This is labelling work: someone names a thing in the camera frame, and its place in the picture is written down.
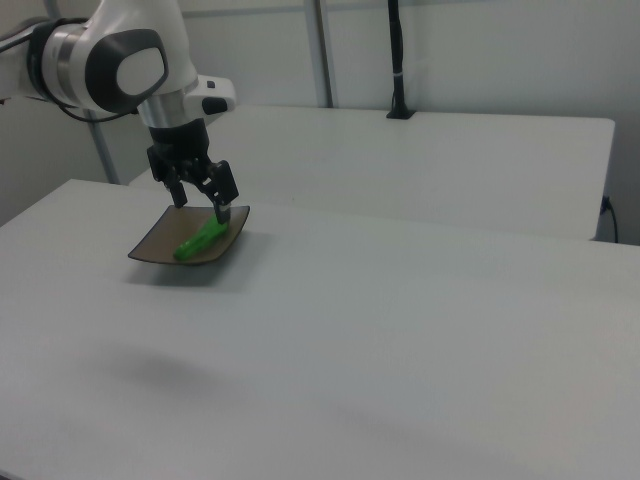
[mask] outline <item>white table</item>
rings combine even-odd
[[[636,248],[254,204],[217,265],[129,260],[167,202],[71,182],[0,229],[1,470],[637,477]]]
[[[404,122],[381,111],[245,106],[209,134],[212,159],[229,160],[248,203],[586,240],[613,128],[589,118],[417,113]],[[130,185],[164,188],[149,172]]]

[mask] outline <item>black cable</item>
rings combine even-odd
[[[68,107],[64,104],[59,104],[58,102],[55,102],[56,104],[58,104],[58,107],[60,107],[60,110],[62,110],[66,115],[70,116],[71,118],[73,118],[74,120],[78,120],[79,122],[82,123],[105,123],[105,122],[110,122],[112,120],[117,120],[118,118],[122,118],[126,115],[129,115],[129,112],[127,113],[119,113],[118,115],[113,115],[112,117],[106,117],[106,118],[85,118],[85,117],[81,117],[79,115],[76,115],[75,113],[72,113],[69,111]]]
[[[0,47],[0,53],[4,53],[7,50],[11,50],[13,47],[17,47],[18,45],[28,42],[29,40],[31,40],[31,34],[25,35],[24,37],[14,40],[13,42],[9,42],[4,47]]]
[[[600,215],[604,215],[607,210],[611,211],[611,218],[613,219],[613,234],[615,236],[615,243],[620,243],[618,239],[618,219],[616,218],[616,212],[613,209],[613,204],[609,197],[602,197],[602,203],[600,205]]]
[[[616,243],[620,243],[618,242],[618,220],[616,219],[616,212],[613,210],[611,201],[609,201],[609,210],[611,210],[611,218],[613,218],[613,232],[616,238]]]

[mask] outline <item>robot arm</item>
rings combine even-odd
[[[193,183],[228,220],[238,191],[226,161],[208,157],[206,124],[235,108],[233,84],[199,76],[176,0],[102,0],[84,19],[34,20],[0,40],[0,100],[31,96],[69,108],[125,115],[149,127],[154,178],[176,207]]]

